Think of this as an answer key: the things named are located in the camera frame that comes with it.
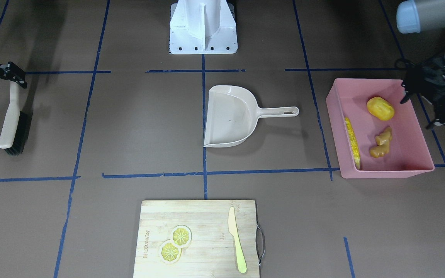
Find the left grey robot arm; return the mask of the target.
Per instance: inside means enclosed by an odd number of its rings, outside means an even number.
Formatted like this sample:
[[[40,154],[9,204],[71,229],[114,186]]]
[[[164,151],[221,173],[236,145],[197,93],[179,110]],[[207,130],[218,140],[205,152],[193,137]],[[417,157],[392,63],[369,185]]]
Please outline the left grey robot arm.
[[[445,28],[445,0],[406,0],[397,8],[397,28],[403,34]],[[417,64],[399,59],[406,68],[401,83],[406,103],[411,96],[420,95],[434,108],[434,119],[428,129],[445,125],[445,51]]]

